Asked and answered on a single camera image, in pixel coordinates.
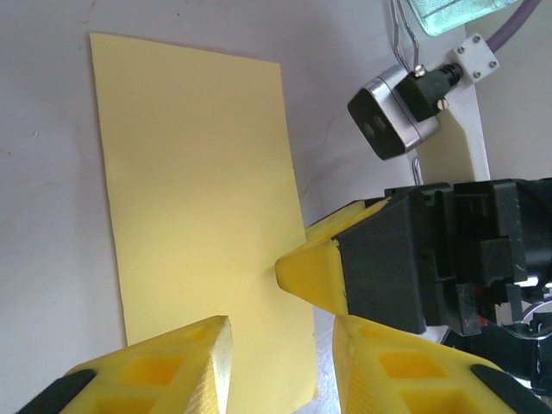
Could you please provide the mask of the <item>mint green zip case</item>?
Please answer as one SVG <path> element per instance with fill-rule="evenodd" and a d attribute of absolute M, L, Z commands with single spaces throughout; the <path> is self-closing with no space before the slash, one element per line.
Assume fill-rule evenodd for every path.
<path fill-rule="evenodd" d="M 423 31 L 438 36 L 517 0 L 407 0 Z"/>

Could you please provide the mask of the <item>metal crucible tongs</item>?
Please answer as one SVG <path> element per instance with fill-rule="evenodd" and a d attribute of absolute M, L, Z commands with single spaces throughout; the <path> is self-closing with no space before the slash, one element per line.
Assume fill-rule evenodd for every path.
<path fill-rule="evenodd" d="M 389 0 L 392 16 L 392 50 L 398 62 L 410 72 L 419 61 L 419 43 L 406 17 L 401 0 Z"/>

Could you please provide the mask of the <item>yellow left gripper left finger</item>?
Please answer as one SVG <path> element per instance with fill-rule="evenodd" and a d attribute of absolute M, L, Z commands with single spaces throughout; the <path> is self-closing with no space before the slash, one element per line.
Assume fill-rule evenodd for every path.
<path fill-rule="evenodd" d="M 16 414 L 226 414 L 232 332 L 213 316 L 80 364 Z"/>

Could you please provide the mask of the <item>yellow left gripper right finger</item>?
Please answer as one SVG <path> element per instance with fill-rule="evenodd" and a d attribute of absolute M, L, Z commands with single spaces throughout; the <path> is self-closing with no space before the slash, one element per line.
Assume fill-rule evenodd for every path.
<path fill-rule="evenodd" d="M 337 316 L 341 414 L 552 414 L 492 362 L 355 316 Z"/>

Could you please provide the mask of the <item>yellow square paper sheet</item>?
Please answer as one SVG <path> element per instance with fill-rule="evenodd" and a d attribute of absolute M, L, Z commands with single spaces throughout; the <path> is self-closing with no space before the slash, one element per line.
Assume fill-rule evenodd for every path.
<path fill-rule="evenodd" d="M 278 64 L 90 36 L 128 343 L 229 318 L 228 414 L 317 394 L 314 310 L 276 260 L 304 242 Z"/>

